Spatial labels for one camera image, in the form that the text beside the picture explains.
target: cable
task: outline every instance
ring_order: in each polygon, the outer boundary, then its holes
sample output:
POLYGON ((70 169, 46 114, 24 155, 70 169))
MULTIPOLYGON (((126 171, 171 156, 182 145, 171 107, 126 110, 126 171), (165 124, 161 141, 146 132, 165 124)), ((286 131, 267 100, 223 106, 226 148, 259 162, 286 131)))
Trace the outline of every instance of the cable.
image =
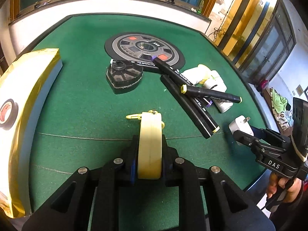
POLYGON ((227 11, 227 13, 226 13, 226 15, 224 16, 224 19, 222 20, 222 23, 220 24, 219 28, 214 28, 214 31, 208 35, 208 37, 210 37, 210 35, 214 34, 213 42, 216 42, 217 36, 218 36, 218 34, 219 34, 221 31, 223 31, 223 33, 222 33, 223 36, 224 36, 224 34, 226 33, 226 31, 224 31, 224 29, 222 28, 222 24, 224 23, 224 20, 226 19, 227 15, 228 15, 228 13, 229 13, 229 11, 230 11, 230 9, 231 9, 231 6, 232 6, 233 2, 234 2, 234 0, 232 0, 231 5, 230 5, 230 7, 229 7, 229 9, 228 9, 228 11, 227 11))

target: black round base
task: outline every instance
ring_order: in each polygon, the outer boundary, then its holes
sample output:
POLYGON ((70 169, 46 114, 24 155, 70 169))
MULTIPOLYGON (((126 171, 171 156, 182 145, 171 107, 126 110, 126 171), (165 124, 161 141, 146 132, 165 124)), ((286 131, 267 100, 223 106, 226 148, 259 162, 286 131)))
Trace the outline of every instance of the black round base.
POLYGON ((114 35, 105 42, 107 54, 114 60, 135 61, 145 71, 158 72, 152 59, 159 57, 174 69, 185 65, 182 52, 172 43, 141 32, 125 32, 114 35))

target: red button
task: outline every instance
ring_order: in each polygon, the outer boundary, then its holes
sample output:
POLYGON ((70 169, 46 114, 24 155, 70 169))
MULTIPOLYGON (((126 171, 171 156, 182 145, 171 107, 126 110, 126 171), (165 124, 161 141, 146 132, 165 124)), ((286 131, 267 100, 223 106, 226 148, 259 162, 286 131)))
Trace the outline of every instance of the red button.
POLYGON ((168 59, 168 56, 161 54, 158 56, 159 59, 161 59, 162 61, 166 61, 168 59))

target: masking tape roll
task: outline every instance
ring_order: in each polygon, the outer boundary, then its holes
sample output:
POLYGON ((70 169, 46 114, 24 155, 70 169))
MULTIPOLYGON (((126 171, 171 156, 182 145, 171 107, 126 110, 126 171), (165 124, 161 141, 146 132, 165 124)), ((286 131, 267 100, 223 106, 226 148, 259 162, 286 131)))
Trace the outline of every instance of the masking tape roll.
POLYGON ((155 180, 161 177, 161 135, 161 114, 142 112, 137 165, 139 179, 155 180))

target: white plug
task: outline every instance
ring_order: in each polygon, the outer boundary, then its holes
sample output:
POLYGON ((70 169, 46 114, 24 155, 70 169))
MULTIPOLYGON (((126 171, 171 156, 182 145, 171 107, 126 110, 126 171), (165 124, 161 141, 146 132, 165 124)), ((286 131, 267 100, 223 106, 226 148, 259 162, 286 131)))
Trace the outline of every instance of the white plug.
POLYGON ((236 130, 240 130, 246 134, 249 134, 251 136, 254 136, 254 132, 252 131, 248 121, 250 120, 250 117, 245 116, 239 116, 235 118, 233 122, 229 124, 229 129, 231 133, 233 134, 236 130))

